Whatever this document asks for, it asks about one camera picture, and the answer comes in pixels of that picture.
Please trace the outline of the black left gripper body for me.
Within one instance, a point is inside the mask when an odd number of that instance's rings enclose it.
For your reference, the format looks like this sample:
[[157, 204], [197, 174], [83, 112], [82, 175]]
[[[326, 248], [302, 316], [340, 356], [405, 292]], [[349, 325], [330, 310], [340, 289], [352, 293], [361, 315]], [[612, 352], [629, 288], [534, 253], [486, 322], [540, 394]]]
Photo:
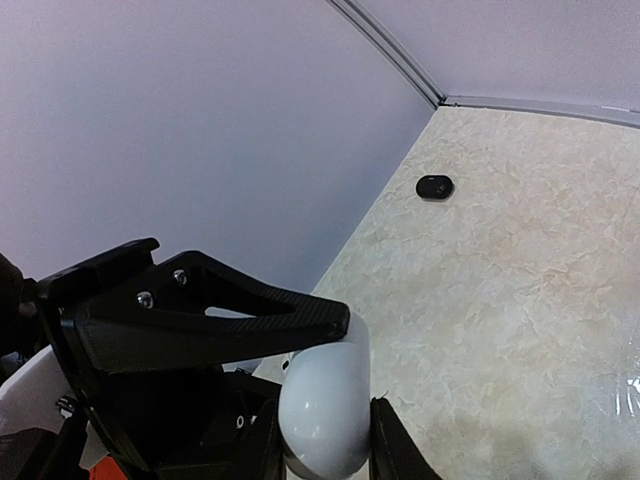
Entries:
[[[114, 249], [149, 249], [153, 239]], [[131, 479], [276, 479], [280, 439], [278, 386], [225, 364], [141, 373], [105, 373], [78, 366], [61, 330], [76, 302], [59, 285], [78, 264], [29, 282], [37, 323], [69, 383], [68, 421], [57, 439], [35, 436], [24, 472], [37, 478], [78, 478], [85, 427], [95, 429]]]

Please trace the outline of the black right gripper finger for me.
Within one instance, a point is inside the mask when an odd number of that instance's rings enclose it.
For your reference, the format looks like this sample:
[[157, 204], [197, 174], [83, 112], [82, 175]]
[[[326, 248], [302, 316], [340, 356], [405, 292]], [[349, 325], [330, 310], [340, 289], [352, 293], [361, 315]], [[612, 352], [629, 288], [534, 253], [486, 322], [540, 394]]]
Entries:
[[386, 398], [373, 398], [370, 412], [370, 479], [442, 479], [425, 460]]

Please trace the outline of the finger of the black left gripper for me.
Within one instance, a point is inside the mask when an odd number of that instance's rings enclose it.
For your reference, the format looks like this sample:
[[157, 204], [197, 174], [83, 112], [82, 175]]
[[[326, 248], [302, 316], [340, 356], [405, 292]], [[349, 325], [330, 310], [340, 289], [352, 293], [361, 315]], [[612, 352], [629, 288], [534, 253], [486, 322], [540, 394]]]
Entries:
[[149, 249], [113, 249], [59, 285], [76, 303], [61, 330], [81, 368], [141, 373], [210, 367], [343, 338], [341, 303], [281, 289], [199, 251], [156, 264]]

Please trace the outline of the white oval charging case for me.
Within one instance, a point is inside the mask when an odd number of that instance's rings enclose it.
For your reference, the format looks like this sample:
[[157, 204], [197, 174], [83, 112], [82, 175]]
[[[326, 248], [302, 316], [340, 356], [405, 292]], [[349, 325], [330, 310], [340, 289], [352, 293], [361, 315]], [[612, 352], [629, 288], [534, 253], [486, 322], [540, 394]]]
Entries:
[[342, 339], [295, 352], [278, 401], [284, 459], [301, 479], [349, 479], [370, 451], [369, 330], [352, 314]]

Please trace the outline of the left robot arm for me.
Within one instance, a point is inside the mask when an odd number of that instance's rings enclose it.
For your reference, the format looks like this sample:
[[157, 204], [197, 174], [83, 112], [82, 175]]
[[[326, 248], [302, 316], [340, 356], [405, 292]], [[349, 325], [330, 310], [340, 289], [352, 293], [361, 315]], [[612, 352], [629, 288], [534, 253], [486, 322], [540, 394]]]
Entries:
[[3, 326], [1, 475], [348, 479], [369, 454], [365, 322], [198, 251], [136, 240], [41, 281]]

